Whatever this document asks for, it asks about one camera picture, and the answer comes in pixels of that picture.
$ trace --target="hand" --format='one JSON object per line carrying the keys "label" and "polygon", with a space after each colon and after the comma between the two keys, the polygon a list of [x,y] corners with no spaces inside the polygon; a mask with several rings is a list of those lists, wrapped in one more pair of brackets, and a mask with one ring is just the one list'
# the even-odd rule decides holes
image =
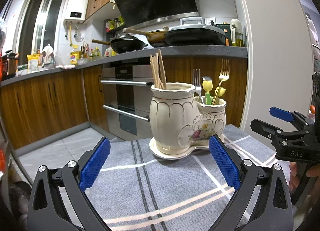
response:
{"label": "hand", "polygon": [[[297,164],[295,162],[290,162],[289,168],[290,168],[289,188],[290,188],[290,190],[293,190],[300,183],[299,178],[297,176],[297,172],[298,172]],[[319,176],[320,176],[320,163],[311,167],[307,171],[307,176],[308,177],[318,177],[313,188],[310,190],[310,193],[309,193],[311,195],[311,200],[312,200],[313,204],[315,204],[320,196],[320,178],[319,178]]]}

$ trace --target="oven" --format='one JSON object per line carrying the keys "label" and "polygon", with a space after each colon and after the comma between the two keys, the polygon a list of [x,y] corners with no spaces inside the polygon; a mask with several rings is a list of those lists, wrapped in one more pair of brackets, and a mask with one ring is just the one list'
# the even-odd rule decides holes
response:
{"label": "oven", "polygon": [[153,76],[150,65],[125,65],[102,70],[104,106],[109,132],[124,139],[151,138],[149,111]]}

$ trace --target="table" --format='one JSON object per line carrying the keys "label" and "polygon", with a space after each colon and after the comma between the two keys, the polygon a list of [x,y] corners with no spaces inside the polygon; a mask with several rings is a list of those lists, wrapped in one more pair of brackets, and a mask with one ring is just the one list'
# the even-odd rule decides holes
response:
{"label": "table", "polygon": [[[227,147],[256,165],[289,162],[233,125],[223,132]],[[207,231],[234,189],[229,187],[209,151],[198,150],[176,161],[155,157],[150,139],[112,143],[111,152],[92,188],[86,191],[102,219],[113,230]],[[239,225],[247,222],[259,194],[256,186]]]}

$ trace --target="white ceramic vase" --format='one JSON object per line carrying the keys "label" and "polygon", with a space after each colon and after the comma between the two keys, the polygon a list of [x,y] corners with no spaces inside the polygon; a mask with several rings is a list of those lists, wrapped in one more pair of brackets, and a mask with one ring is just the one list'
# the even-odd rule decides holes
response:
{"label": "white ceramic vase", "polygon": [[214,134],[221,136],[226,102],[218,99],[218,105],[202,105],[199,97],[193,97],[195,89],[184,83],[167,83],[166,90],[151,87],[150,125],[160,152],[181,154],[195,144],[207,146]]}

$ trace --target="electrical outlet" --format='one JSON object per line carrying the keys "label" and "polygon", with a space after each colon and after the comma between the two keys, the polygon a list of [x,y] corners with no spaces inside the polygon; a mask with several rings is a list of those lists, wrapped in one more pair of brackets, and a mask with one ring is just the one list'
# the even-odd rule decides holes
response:
{"label": "electrical outlet", "polygon": [[210,23],[211,21],[213,21],[214,24],[216,24],[216,18],[204,18],[204,23],[206,25],[211,25],[211,23]]}

